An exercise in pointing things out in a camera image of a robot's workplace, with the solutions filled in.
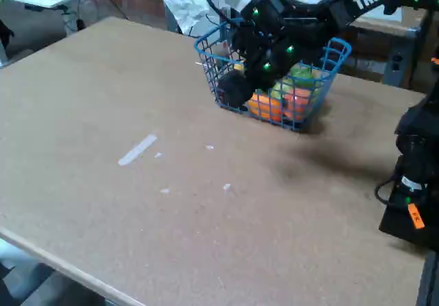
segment orange fruit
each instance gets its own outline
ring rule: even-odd
[[[284,110],[285,116],[292,121],[303,121],[306,119],[310,97],[310,90],[300,88],[296,88],[292,93],[284,95],[283,98],[287,102],[287,108]]]
[[[248,110],[258,117],[276,122],[282,121],[281,102],[277,99],[254,93],[247,104]]]

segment orange tag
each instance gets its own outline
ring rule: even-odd
[[[410,203],[408,205],[410,217],[412,217],[413,224],[416,229],[422,229],[425,227],[423,219],[420,217],[420,213],[416,205]]]

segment cable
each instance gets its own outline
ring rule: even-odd
[[[206,19],[209,21],[209,23],[211,23],[212,25],[215,25],[215,26],[219,26],[219,24],[217,24],[217,23],[214,23],[210,18],[209,18],[209,16],[206,14]]]
[[[122,11],[122,9],[113,1],[113,0],[109,0],[113,5],[114,5],[114,7],[120,12],[120,14],[122,14],[122,16],[126,19],[126,20],[128,20],[128,21],[130,21],[130,19],[128,18],[128,16],[125,14],[125,12],[124,11]]]
[[[99,2],[97,0],[94,0],[95,2],[95,9],[96,9],[96,21],[99,20]]]
[[[215,4],[212,2],[212,0],[206,0],[208,5],[212,8],[213,11],[215,11],[221,18],[223,18],[225,21],[230,23],[234,27],[238,27],[238,24],[236,22],[230,20],[220,9],[218,9]]]
[[[381,188],[383,188],[384,186],[386,186],[387,184],[390,184],[392,181],[395,181],[395,176],[391,176],[389,179],[387,179],[384,183],[379,184],[378,186],[375,187],[374,190],[374,194],[375,197],[377,198],[378,201],[380,201],[381,203],[383,203],[384,205],[389,205],[389,200],[385,200],[383,199],[380,195],[379,195],[379,190]]]

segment wire basket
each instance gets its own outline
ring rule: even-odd
[[[244,106],[232,107],[221,101],[219,80],[232,70],[244,71],[245,60],[230,48],[228,31],[229,25],[223,23],[195,42],[201,59],[198,64],[204,68],[216,102],[222,108],[294,131],[302,130],[318,112],[352,49],[344,40],[332,38],[324,47],[320,65],[299,62],[267,93],[258,89]]]

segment wooden table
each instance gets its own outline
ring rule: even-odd
[[[218,108],[197,61],[108,19],[0,71],[0,236],[120,305],[414,305],[372,190],[421,96],[341,75],[296,134]]]

